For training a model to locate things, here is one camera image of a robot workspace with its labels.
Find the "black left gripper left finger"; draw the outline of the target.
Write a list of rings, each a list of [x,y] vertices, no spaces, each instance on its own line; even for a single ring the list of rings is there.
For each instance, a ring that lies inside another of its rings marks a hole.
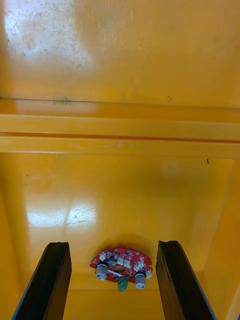
[[[50,242],[13,314],[13,320],[62,320],[72,274],[68,242]]]

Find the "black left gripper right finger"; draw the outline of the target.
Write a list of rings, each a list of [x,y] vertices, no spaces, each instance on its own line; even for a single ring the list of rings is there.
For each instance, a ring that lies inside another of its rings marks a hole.
[[[216,319],[178,241],[158,242],[155,269],[166,320]]]

